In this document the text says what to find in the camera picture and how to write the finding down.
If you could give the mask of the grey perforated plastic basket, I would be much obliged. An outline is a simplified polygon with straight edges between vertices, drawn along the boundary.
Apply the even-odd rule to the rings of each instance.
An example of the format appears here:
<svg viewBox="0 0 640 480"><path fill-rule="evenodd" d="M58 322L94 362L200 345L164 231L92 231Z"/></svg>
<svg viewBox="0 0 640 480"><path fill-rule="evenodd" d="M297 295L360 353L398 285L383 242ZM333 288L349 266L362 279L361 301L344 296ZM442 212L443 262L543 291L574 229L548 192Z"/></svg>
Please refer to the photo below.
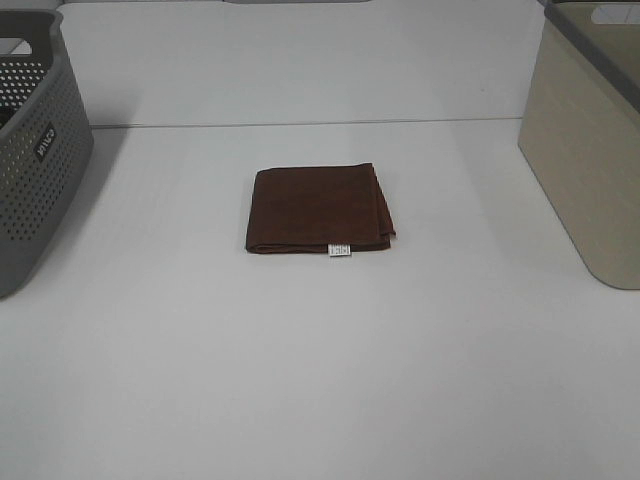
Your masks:
<svg viewBox="0 0 640 480"><path fill-rule="evenodd" d="M4 9L1 36L1 294L34 271L83 179L94 138L55 10Z"/></svg>

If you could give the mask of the brown towel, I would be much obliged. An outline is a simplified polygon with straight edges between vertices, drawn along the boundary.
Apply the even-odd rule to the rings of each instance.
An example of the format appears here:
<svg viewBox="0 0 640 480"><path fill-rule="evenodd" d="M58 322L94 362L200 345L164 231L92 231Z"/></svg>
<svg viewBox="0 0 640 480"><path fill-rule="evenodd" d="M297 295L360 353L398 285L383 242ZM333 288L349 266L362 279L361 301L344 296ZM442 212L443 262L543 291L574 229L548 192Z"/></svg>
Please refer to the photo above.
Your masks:
<svg viewBox="0 0 640 480"><path fill-rule="evenodd" d="M253 254L382 251L396 235L374 166L270 168L254 180L245 248Z"/></svg>

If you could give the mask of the beige plastic basket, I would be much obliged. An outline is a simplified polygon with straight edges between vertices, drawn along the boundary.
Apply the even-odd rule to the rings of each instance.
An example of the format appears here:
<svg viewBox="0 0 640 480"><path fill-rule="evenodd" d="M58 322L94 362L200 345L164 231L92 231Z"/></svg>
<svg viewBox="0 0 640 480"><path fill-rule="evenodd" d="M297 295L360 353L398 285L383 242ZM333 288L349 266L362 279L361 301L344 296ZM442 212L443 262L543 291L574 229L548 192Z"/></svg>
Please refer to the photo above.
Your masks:
<svg viewBox="0 0 640 480"><path fill-rule="evenodd" d="M518 146L590 274L638 289L638 2L546 4Z"/></svg>

